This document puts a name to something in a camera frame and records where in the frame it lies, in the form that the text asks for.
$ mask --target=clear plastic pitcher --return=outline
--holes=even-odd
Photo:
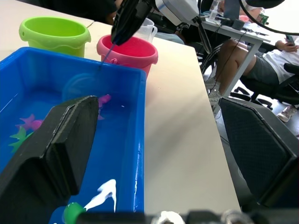
[[[155,24],[152,20],[146,18],[140,29],[134,34],[134,36],[152,43],[153,38],[158,31],[157,27],[155,27],[154,25]]]

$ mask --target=black cable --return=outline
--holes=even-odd
[[[223,72],[223,69],[224,69],[224,67],[225,67],[225,65],[226,65],[226,63],[228,62],[228,60],[230,59],[230,57],[232,56],[232,54],[233,54],[233,52],[234,52],[234,50],[235,50],[235,48],[238,46],[238,43],[241,41],[241,39],[242,39],[242,37],[245,35],[247,33],[247,31],[245,32],[245,33],[243,33],[242,34],[242,36],[240,37],[240,39],[238,40],[238,42],[237,42],[237,44],[235,45],[235,47],[233,48],[233,50],[232,50],[232,52],[230,53],[230,55],[229,55],[229,57],[228,57],[228,59],[226,60],[226,62],[224,63],[224,65],[223,65],[223,67],[222,67],[222,69],[221,69],[221,71],[220,71],[220,73],[219,73],[219,76],[221,75],[221,73]],[[215,88],[215,86],[216,86],[216,84],[217,84],[217,81],[218,81],[218,78],[219,78],[219,76],[216,78],[216,81],[215,81],[215,84],[214,84],[214,86],[212,87],[212,90]]]
[[[253,21],[255,22],[257,25],[259,25],[260,27],[265,28],[266,30],[272,31],[274,33],[279,33],[279,34],[284,34],[284,35],[293,35],[293,36],[299,36],[299,33],[290,33],[290,32],[284,32],[284,31],[279,31],[279,30],[275,30],[272,28],[269,28],[263,24],[261,24],[260,22],[258,22],[255,18],[252,17],[252,15],[250,15],[250,13],[247,11],[247,9],[245,8],[245,6],[243,5],[242,0],[239,0],[240,2],[240,6],[243,9],[244,13]]]

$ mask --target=floor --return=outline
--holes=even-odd
[[[207,69],[207,71],[205,72],[205,74],[211,74],[211,69]],[[242,87],[245,88],[245,86],[238,81],[236,86],[233,88],[235,89],[236,87]],[[281,111],[283,111],[284,108],[287,107],[287,105],[284,105],[280,102],[278,102],[277,100],[273,100],[271,98],[265,97],[265,96],[261,96],[259,98],[263,98],[266,99],[270,102],[273,103],[272,107],[273,107],[273,113],[274,114],[278,114]],[[218,131],[221,137],[221,141],[222,141],[222,145],[223,145],[223,149],[225,152],[225,156],[228,162],[228,168],[229,171],[231,173],[231,177],[234,183],[234,187],[236,190],[236,194],[239,200],[240,205],[242,204],[248,204],[250,202],[252,202],[254,199],[247,187],[247,184],[245,182],[245,180],[242,177],[242,174],[234,160],[234,157],[232,155],[232,152],[230,150],[229,147],[229,142],[228,142],[228,137],[226,134],[226,130],[225,130],[225,126],[224,126],[224,122],[223,122],[223,118],[222,118],[222,114],[219,111],[218,114],[215,116],[215,120],[216,120],[216,124],[218,127]],[[285,125],[289,128],[289,130],[294,134],[294,135],[298,135],[299,134],[299,112],[297,112],[290,120],[289,122],[285,123]]]

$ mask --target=blue plastic tub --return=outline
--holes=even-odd
[[[101,110],[105,119],[98,120],[80,193],[69,202],[85,206],[100,185],[115,179],[116,210],[143,211],[145,72],[114,64],[99,70],[99,64],[34,48],[21,48],[0,62],[0,172],[14,154],[9,144],[16,139],[9,136],[18,132],[19,118],[44,119],[63,101],[62,91],[74,76],[97,72],[95,88],[84,94],[110,94],[111,100]],[[52,214],[51,224],[63,223],[63,210]],[[112,198],[90,211],[113,211]]]

